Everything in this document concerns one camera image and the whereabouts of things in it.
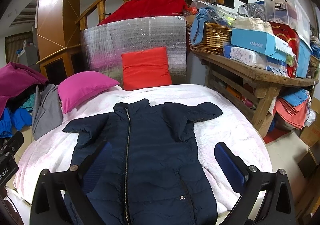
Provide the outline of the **silver foil insulation panel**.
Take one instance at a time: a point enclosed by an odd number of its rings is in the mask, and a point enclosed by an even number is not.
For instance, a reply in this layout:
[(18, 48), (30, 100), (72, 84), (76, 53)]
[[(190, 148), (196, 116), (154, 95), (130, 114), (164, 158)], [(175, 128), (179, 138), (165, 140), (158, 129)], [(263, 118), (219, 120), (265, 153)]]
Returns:
[(123, 82), (121, 54), (166, 47), (173, 84), (187, 81), (187, 34), (183, 16), (145, 17), (85, 29), (81, 50), (86, 70)]

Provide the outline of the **navy blue puffer jacket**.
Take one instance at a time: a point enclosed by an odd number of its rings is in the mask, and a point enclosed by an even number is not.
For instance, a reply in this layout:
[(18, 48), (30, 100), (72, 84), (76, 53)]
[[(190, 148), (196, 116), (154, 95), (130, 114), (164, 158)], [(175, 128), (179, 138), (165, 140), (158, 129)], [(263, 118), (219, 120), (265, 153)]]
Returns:
[(107, 141), (111, 157), (88, 199), (106, 224), (215, 224), (216, 199), (198, 160), (194, 124), (219, 117), (196, 106), (147, 99), (117, 103), (113, 111), (72, 120), (77, 133), (72, 163)]

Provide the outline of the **red gift bag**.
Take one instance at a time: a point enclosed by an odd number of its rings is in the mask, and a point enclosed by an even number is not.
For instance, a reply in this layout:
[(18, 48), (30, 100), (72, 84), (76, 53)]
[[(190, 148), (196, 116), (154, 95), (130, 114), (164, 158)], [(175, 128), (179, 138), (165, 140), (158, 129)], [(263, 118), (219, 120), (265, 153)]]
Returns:
[(272, 21), (270, 21), (269, 23), (272, 27), (273, 34), (287, 42), (287, 44), (291, 47), (293, 54), (295, 55), (295, 61), (292, 63), (292, 66), (286, 63), (288, 76), (291, 78), (295, 78), (299, 58), (299, 36), (297, 32), (287, 24), (281, 24)]

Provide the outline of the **red cloth on railing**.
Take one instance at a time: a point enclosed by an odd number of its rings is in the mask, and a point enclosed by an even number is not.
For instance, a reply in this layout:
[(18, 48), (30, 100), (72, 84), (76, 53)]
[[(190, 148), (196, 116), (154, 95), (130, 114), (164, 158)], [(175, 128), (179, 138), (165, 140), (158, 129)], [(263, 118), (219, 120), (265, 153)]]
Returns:
[(186, 8), (186, 0), (130, 0), (99, 24), (135, 18), (172, 16), (182, 13)]

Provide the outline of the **blue garment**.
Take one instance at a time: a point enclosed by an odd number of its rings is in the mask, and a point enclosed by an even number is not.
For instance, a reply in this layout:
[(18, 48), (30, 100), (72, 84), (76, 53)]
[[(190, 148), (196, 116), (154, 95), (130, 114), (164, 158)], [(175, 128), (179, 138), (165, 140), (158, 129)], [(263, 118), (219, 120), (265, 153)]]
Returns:
[(25, 108), (18, 108), (13, 113), (5, 108), (1, 116), (1, 138), (11, 138), (12, 129), (21, 131), (24, 126), (31, 126), (32, 117)]

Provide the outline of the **white patterned tissue pack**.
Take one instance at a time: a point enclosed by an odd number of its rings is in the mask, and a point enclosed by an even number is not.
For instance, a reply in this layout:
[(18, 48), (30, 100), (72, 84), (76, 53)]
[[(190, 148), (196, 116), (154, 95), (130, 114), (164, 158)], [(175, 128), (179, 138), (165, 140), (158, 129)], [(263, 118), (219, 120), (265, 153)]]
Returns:
[(251, 51), (242, 47), (224, 45), (223, 55), (228, 59), (241, 62), (247, 66), (266, 69), (267, 67), (267, 57), (264, 54)]

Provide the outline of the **coral folded cloth stack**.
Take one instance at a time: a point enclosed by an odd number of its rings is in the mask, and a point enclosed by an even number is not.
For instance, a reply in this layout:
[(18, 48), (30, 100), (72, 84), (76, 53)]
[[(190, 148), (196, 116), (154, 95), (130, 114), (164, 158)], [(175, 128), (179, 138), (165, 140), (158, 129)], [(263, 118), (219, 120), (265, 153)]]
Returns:
[(293, 107), (284, 99), (276, 100), (273, 112), (278, 113), (283, 120), (297, 129), (302, 129), (306, 120), (308, 111), (308, 101), (305, 100), (300, 105)]

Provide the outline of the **white pink bed blanket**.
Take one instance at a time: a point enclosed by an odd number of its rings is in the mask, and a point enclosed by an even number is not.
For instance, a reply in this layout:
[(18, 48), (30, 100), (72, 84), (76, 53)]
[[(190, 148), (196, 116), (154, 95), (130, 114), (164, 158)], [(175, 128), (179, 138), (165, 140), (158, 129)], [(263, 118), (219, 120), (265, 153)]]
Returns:
[(151, 106), (165, 102), (188, 106), (211, 102), (223, 112), (220, 117), (195, 124), (194, 127), (198, 159), (217, 200), (218, 218), (226, 215), (239, 198), (214, 157), (214, 147), (218, 142), (224, 142), (247, 165), (254, 165), (264, 172), (272, 171), (271, 160), (260, 134), (231, 102), (215, 90), (201, 85), (170, 85), (125, 91), (115, 86), (65, 114), (60, 126), (31, 142), (24, 150), (13, 181), (21, 198), (28, 203), (32, 201), (37, 179), (43, 169), (65, 171), (70, 166), (78, 136), (65, 133), (63, 129), (71, 120), (108, 113), (118, 102), (133, 103), (141, 99), (148, 99)]

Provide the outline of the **grey garment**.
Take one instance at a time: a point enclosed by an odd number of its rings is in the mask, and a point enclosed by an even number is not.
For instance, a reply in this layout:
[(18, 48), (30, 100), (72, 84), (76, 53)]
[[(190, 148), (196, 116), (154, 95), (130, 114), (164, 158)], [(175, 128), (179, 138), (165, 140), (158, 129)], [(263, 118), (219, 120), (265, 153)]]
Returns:
[(57, 87), (49, 84), (42, 92), (36, 87), (31, 124), (34, 140), (39, 140), (63, 122)]

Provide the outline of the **magenta velvet garment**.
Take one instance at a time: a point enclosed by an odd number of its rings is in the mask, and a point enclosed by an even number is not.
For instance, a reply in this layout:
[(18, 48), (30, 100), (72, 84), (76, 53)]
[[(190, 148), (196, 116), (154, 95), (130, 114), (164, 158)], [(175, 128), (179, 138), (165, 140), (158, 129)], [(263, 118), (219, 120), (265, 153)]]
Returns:
[(23, 64), (9, 62), (1, 68), (1, 115), (7, 101), (20, 95), (32, 85), (44, 85), (48, 79), (41, 73)]

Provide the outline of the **light blue fashion box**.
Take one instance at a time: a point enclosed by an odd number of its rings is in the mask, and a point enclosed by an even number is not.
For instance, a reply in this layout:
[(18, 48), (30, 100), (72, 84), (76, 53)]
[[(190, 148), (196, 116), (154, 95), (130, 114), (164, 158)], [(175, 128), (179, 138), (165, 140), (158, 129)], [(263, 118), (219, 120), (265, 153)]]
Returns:
[(258, 30), (233, 28), (231, 45), (253, 50), (270, 57), (275, 57), (276, 54), (279, 54), (279, 57), (293, 55), (287, 42), (273, 34)]

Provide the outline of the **blue plastic bin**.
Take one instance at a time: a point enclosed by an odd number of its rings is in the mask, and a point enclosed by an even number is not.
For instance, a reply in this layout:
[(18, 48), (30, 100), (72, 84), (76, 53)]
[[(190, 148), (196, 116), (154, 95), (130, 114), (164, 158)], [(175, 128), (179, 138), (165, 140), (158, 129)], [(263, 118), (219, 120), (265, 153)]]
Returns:
[(299, 40), (298, 67), (296, 77), (305, 78), (308, 73), (312, 49), (303, 39)]

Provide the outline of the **wicker basket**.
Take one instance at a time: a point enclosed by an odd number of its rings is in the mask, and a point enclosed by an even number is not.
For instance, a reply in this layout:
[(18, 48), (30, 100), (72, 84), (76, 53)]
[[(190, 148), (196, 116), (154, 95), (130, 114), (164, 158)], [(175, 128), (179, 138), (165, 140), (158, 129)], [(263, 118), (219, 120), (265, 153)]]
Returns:
[(219, 24), (206, 22), (203, 40), (197, 45), (191, 44), (190, 31), (191, 24), (187, 24), (189, 47), (192, 52), (223, 55), (224, 43), (231, 42), (232, 29)]

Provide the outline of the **blue cloth in basket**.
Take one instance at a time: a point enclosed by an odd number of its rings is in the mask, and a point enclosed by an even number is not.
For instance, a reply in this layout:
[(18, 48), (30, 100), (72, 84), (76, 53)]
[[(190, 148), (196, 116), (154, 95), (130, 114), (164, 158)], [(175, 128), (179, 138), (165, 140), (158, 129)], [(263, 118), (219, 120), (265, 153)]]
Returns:
[(190, 41), (192, 45), (200, 44), (204, 36), (206, 22), (215, 22), (216, 9), (210, 7), (199, 8), (190, 30)]

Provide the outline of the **magenta pillow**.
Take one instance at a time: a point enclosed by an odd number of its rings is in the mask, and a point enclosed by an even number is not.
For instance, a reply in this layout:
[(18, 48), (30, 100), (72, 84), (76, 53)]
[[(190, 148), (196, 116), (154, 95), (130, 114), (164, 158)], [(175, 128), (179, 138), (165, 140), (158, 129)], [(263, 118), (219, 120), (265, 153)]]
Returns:
[(63, 114), (117, 85), (117, 80), (95, 71), (80, 72), (68, 77), (57, 88)]

